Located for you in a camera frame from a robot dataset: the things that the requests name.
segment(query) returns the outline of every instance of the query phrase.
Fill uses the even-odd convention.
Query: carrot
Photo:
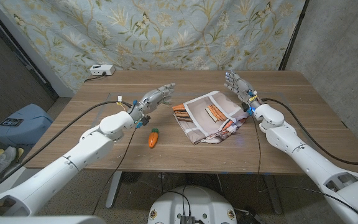
[[[219,110],[219,108],[216,105],[212,105],[212,107],[215,109],[215,112],[217,112],[218,115],[222,118],[221,121],[227,120],[227,117],[222,113],[221,110]]]
[[[149,136],[149,146],[150,146],[150,148],[153,148],[155,146],[155,143],[157,143],[157,139],[158,139],[158,129],[153,128],[152,132],[150,133],[150,136]]]
[[[226,130],[228,127],[230,127],[230,125],[232,125],[233,124],[233,121],[229,121],[229,122],[227,122],[227,124],[222,128],[222,131],[223,130]]]

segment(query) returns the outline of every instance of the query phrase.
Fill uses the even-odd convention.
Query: gray wall
[[[311,0],[286,70],[302,72],[358,138],[358,1]]]

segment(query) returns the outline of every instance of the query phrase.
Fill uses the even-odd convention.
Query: white power strip
[[[92,75],[102,75],[103,72],[106,72],[106,75],[112,75],[116,68],[114,68],[114,65],[92,65],[89,70],[91,70]]]

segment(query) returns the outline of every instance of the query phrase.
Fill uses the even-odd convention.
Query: wooden table
[[[192,100],[213,90],[223,92],[240,105],[237,96],[223,86],[225,71],[116,71],[113,76],[86,82],[66,108],[60,113],[41,140],[29,154],[34,153],[62,127],[97,103],[123,100],[132,103],[144,93],[167,83],[177,84],[172,105]],[[358,140],[343,125],[334,111],[299,72],[238,72],[259,92],[261,98],[274,98],[286,103],[299,117],[310,134],[329,152],[345,160],[358,161]],[[285,120],[294,126],[298,135],[311,144],[291,114],[276,103],[269,103],[281,111]],[[27,168],[43,168],[74,147],[87,129],[99,124],[102,118],[119,112],[119,105],[106,105],[94,109],[68,128],[49,147],[33,158]],[[143,172],[202,172],[253,174],[258,170],[259,147],[255,126],[251,119],[232,136],[219,144],[192,145],[172,115],[171,106],[160,105],[149,114],[146,127],[138,129],[119,170]],[[152,128],[160,134],[155,148],[150,149],[148,138]],[[108,156],[87,169],[115,169],[129,142],[132,130],[125,131],[122,141],[114,145]],[[285,153],[272,147],[259,130],[262,148],[261,173],[303,174]],[[337,162],[338,166],[358,172],[358,166]]]

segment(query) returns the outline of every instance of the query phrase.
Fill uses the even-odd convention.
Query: black connector
[[[249,105],[244,102],[241,103],[241,107],[244,112],[247,112],[249,109]]]
[[[146,126],[146,124],[149,122],[151,117],[149,115],[143,117],[140,122],[142,122],[143,126]]]

